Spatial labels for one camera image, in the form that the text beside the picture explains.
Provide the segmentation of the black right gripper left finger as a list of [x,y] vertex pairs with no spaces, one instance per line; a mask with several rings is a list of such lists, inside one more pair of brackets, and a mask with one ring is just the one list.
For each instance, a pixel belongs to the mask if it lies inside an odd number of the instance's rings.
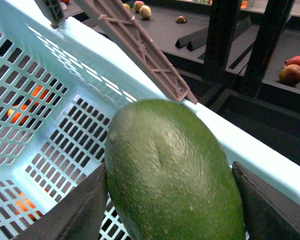
[[47,214],[15,240],[96,240],[104,219],[108,188],[101,164]]

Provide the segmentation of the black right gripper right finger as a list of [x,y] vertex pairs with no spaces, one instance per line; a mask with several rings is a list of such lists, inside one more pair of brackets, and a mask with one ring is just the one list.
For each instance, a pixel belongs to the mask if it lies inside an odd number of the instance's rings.
[[237,161],[231,172],[250,240],[300,240],[300,205]]

